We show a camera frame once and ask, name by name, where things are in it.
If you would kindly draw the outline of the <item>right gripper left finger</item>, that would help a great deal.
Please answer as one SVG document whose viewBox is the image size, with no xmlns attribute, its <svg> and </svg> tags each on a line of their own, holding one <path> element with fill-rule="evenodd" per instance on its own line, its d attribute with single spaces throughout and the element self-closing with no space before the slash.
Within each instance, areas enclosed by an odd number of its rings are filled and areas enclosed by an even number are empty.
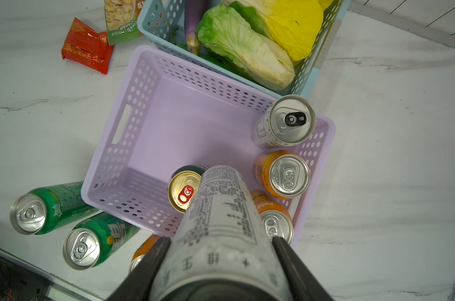
<svg viewBox="0 0 455 301">
<path fill-rule="evenodd" d="M 107 300 L 149 300 L 153 281 L 171 245 L 169 237 L 160 237 L 132 273 Z"/>
</svg>

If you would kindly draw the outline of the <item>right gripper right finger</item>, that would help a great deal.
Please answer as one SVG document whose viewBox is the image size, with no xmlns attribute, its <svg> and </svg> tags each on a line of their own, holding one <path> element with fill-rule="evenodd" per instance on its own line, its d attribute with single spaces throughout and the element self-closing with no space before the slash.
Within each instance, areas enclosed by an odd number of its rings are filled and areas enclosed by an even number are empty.
<svg viewBox="0 0 455 301">
<path fill-rule="evenodd" d="M 272 244 L 294 300 L 334 301 L 284 238 L 274 237 Z"/>
</svg>

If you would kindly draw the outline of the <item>green soda can front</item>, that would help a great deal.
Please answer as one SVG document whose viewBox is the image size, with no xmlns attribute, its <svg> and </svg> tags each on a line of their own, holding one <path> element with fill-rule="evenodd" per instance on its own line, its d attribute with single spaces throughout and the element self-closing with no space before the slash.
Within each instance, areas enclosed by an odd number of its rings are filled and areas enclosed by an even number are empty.
<svg viewBox="0 0 455 301">
<path fill-rule="evenodd" d="M 108 213 L 99 213 L 78 223 L 65 237 L 62 255 L 76 270 L 86 270 L 104 263 L 139 228 Z"/>
</svg>

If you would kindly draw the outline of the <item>green soda can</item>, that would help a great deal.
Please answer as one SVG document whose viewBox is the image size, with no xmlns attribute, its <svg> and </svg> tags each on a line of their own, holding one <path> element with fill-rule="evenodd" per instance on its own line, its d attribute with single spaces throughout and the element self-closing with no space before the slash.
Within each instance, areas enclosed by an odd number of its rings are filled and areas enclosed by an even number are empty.
<svg viewBox="0 0 455 301">
<path fill-rule="evenodd" d="M 108 213 L 99 213 L 78 223 L 65 237 L 62 255 L 76 270 L 86 270 L 104 263 L 139 228 Z"/>
<path fill-rule="evenodd" d="M 10 222 L 23 235 L 43 235 L 77 222 L 99 209 L 81 197 L 83 182 L 35 188 L 19 196 L 10 208 Z"/>
</svg>

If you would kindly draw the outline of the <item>white monster can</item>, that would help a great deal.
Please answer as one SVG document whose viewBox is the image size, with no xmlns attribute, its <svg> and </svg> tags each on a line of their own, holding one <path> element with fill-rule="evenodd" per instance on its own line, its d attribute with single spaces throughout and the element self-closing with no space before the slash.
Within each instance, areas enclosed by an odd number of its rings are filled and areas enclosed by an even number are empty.
<svg viewBox="0 0 455 301">
<path fill-rule="evenodd" d="M 250 191 L 236 169 L 214 166 L 203 174 L 149 298 L 293 298 Z"/>
<path fill-rule="evenodd" d="M 292 147 L 307 140 L 315 126 L 316 114 L 308 100 L 299 95 L 286 95 L 258 119 L 251 139 L 263 149 Z"/>
</svg>

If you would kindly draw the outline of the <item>green soda can back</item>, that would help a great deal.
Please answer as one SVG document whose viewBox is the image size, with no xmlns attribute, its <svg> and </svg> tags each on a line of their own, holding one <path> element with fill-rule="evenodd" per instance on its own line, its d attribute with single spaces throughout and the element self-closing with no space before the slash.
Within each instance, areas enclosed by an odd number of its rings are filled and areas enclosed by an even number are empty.
<svg viewBox="0 0 455 301">
<path fill-rule="evenodd" d="M 19 196 L 10 208 L 10 222 L 23 235 L 43 235 L 77 222 L 99 209 L 81 197 L 83 182 L 35 188 Z"/>
</svg>

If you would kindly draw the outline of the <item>white Monster can back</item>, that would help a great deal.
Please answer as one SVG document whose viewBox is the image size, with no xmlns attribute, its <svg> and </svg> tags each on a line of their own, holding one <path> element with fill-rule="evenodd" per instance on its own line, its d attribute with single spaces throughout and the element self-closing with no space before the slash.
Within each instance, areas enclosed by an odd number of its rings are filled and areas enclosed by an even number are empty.
<svg viewBox="0 0 455 301">
<path fill-rule="evenodd" d="M 258 119 L 251 139 L 263 149 L 292 147 L 307 140 L 315 126 L 316 114 L 308 100 L 299 95 L 286 95 Z"/>
</svg>

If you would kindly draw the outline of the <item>purple plastic basket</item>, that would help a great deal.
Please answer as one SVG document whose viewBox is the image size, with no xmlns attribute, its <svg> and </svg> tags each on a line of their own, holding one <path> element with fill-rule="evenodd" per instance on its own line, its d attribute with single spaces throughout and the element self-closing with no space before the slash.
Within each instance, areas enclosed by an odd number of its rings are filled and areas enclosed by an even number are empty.
<svg viewBox="0 0 455 301">
<path fill-rule="evenodd" d="M 231 166 L 249 189 L 263 150 L 253 125 L 276 97 L 143 45 L 133 52 L 84 180 L 83 200 L 160 237 L 183 217 L 168 200 L 171 175 L 188 164 Z"/>
</svg>

